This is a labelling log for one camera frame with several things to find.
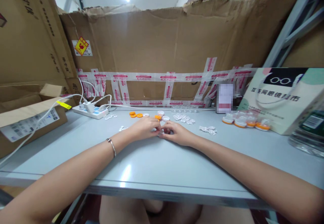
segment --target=orange plastic part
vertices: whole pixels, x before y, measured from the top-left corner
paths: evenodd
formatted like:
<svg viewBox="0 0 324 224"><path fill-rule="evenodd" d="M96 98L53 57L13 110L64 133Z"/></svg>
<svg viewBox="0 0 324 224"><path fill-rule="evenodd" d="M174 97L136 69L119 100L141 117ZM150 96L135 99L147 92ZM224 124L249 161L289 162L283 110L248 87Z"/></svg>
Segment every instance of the orange plastic part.
<svg viewBox="0 0 324 224"><path fill-rule="evenodd" d="M240 127L240 128L245 128L243 126L239 126L239 125L235 124L235 122L234 122L234 125L237 126L237 127Z"/></svg>
<svg viewBox="0 0 324 224"><path fill-rule="evenodd" d="M257 123L255 124L255 126L258 127L258 128L260 128L260 129L266 130L266 131L270 129L269 126L261 125L259 122L257 122Z"/></svg>
<svg viewBox="0 0 324 224"><path fill-rule="evenodd" d="M225 121L223 121L223 120L222 120L222 122L223 122L223 123L226 123L226 124L232 124L232 123L227 123L227 122L225 122Z"/></svg>
<svg viewBox="0 0 324 224"><path fill-rule="evenodd" d="M255 126L255 123L246 123L246 125L253 128Z"/></svg>

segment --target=silver bracelet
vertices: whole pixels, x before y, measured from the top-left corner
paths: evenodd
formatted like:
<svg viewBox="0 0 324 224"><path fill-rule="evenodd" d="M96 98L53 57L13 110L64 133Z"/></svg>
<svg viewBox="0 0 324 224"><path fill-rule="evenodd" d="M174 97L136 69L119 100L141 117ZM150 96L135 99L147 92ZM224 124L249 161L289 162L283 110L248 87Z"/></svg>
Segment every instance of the silver bracelet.
<svg viewBox="0 0 324 224"><path fill-rule="evenodd" d="M112 140L111 139L109 139L109 138L107 138L106 139L108 142L110 142L110 144L111 144L111 146L112 146L112 149L114 150L114 158L116 157L116 150L115 150L115 147L114 147L114 144L112 143Z"/></svg>

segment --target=forearm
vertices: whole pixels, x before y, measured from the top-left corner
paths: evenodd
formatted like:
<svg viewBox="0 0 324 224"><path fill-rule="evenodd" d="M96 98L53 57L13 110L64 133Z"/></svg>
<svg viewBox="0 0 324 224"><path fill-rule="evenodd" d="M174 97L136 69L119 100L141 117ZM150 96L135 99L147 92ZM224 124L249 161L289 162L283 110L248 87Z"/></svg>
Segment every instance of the forearm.
<svg viewBox="0 0 324 224"><path fill-rule="evenodd" d="M119 133L111 137L117 153L130 143L126 135ZM35 221L51 220L83 192L113 157L108 141L97 144L41 177L10 202L3 212L10 216L19 212Z"/></svg>
<svg viewBox="0 0 324 224"><path fill-rule="evenodd" d="M294 223L317 223L324 191L280 169L202 137L191 146L207 155L243 185Z"/></svg>

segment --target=leg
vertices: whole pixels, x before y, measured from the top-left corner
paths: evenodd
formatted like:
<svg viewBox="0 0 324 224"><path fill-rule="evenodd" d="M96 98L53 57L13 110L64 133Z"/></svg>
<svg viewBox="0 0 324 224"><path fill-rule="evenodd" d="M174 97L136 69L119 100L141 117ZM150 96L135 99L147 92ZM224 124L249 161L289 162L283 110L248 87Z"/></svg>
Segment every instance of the leg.
<svg viewBox="0 0 324 224"><path fill-rule="evenodd" d="M163 208L163 201L160 200L143 200L145 209L149 212L158 214Z"/></svg>
<svg viewBox="0 0 324 224"><path fill-rule="evenodd" d="M201 212L201 205L166 202L158 216L149 217L151 224L194 224Z"/></svg>
<svg viewBox="0 0 324 224"><path fill-rule="evenodd" d="M196 224L254 224L249 209L204 205Z"/></svg>
<svg viewBox="0 0 324 224"><path fill-rule="evenodd" d="M101 196L100 224L150 224L140 199Z"/></svg>

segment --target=yellow tag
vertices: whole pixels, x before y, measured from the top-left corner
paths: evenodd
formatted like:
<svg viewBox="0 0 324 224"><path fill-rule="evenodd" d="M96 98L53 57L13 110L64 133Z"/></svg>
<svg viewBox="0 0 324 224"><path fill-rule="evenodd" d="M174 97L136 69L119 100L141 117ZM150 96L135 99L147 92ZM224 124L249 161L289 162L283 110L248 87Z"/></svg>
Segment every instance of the yellow tag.
<svg viewBox="0 0 324 224"><path fill-rule="evenodd" d="M74 47L74 49L83 56L85 50L88 48L89 44L83 39L83 37L80 37L77 45Z"/></svg>
<svg viewBox="0 0 324 224"><path fill-rule="evenodd" d="M68 104L66 104L66 103L62 103L62 102L60 102L60 101L56 101L59 105L61 105L62 107L65 107L65 108L67 108L67 109L70 109L70 108L72 108L72 106L70 106L70 105L68 105Z"/></svg>

